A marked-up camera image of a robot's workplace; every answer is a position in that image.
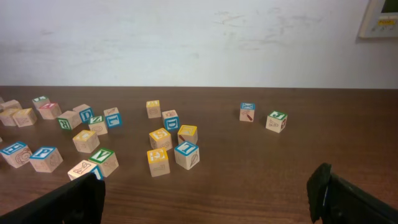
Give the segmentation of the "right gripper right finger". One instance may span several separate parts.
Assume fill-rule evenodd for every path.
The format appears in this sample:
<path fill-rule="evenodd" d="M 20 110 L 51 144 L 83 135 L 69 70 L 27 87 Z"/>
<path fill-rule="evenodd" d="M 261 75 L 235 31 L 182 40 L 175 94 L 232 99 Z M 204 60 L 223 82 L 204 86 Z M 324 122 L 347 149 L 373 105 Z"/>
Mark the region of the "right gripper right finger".
<path fill-rule="evenodd" d="M 307 181 L 312 223 L 397 224 L 397 210 L 332 172 L 322 163 Z"/>

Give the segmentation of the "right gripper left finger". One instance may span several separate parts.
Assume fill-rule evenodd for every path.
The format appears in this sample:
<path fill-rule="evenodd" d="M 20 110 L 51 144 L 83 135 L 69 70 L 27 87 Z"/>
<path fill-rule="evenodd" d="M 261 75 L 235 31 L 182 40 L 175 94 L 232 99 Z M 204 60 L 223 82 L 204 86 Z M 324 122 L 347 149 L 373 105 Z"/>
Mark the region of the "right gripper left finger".
<path fill-rule="evenodd" d="M 1 223 L 100 223 L 105 182 L 87 173 L 1 216 Z"/>

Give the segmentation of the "yellow C block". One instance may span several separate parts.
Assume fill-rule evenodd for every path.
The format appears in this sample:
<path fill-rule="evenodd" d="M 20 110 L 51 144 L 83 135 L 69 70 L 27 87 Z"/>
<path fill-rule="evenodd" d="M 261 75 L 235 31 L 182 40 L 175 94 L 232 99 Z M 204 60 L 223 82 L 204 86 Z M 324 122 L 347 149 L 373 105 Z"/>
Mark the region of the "yellow C block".
<path fill-rule="evenodd" d="M 91 153 L 99 146 L 100 140 L 94 131 L 82 130 L 73 138 L 73 143 L 78 152 Z"/>

